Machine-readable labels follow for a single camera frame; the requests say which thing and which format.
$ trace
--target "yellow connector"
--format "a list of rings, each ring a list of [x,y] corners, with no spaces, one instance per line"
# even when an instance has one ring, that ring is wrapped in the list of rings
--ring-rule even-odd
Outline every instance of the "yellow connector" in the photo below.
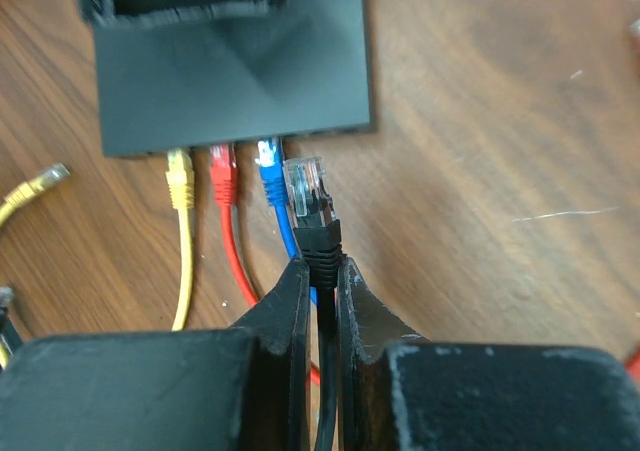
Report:
[[[25,181],[4,197],[4,203],[0,206],[0,226],[17,209],[30,203],[47,190],[69,177],[69,170],[63,164],[54,164],[44,170],[31,181]]]
[[[193,164],[186,149],[172,149],[167,153],[169,170],[167,184],[171,194],[173,209],[178,211],[180,226],[180,252],[182,254],[182,273],[180,277],[180,294],[178,308],[171,326],[172,331],[181,331],[189,314],[191,291],[193,287],[193,243],[191,237],[191,217],[189,211],[194,206],[194,173]]]

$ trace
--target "red ethernet cable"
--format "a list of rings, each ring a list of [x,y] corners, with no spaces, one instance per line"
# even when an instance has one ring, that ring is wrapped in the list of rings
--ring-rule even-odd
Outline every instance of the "red ethernet cable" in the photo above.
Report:
[[[249,306],[253,307],[259,299],[244,272],[238,257],[235,239],[233,238],[231,208],[236,204],[238,189],[238,168],[233,145],[218,144],[211,147],[210,173],[214,199],[220,207],[220,226],[222,228],[224,250],[244,299]],[[311,364],[311,380],[318,385],[320,384],[320,373],[313,363]]]

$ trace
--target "blue connector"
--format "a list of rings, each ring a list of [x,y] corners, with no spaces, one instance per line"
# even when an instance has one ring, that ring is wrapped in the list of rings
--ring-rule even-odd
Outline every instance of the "blue connector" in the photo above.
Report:
[[[268,138],[258,141],[258,164],[260,164],[260,177],[264,185],[264,192],[267,196],[267,203],[276,211],[280,236],[287,249],[289,259],[298,256],[298,245],[291,229],[289,221],[289,195],[287,193],[287,183],[284,180],[282,163],[284,153],[279,138]],[[311,288],[311,301],[317,304],[316,290]]]

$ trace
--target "blue cable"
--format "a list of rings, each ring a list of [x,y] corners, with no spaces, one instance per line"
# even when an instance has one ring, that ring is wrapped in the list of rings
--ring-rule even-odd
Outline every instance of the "blue cable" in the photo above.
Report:
[[[267,203],[275,209],[280,236],[287,249],[289,259],[299,255],[296,238],[291,229],[289,221],[289,196],[287,194],[287,184],[282,171],[282,146],[278,138],[263,139],[258,143],[260,152],[260,177],[264,185],[264,192],[267,196]],[[318,305],[316,289],[311,288],[311,301]]]

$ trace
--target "wooden surface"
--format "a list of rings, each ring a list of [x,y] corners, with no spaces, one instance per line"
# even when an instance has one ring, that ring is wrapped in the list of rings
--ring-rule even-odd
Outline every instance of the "wooden surface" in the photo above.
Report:
[[[375,132],[289,142],[321,155],[344,248],[436,340],[640,338],[640,60],[627,0],[369,0]],[[259,290],[286,263],[239,150],[239,220]],[[177,220],[163,157],[101,156],[93,46],[74,0],[0,0],[0,192],[62,161],[73,177],[1,235],[25,337],[168,329]],[[246,306],[197,156],[190,328]]]

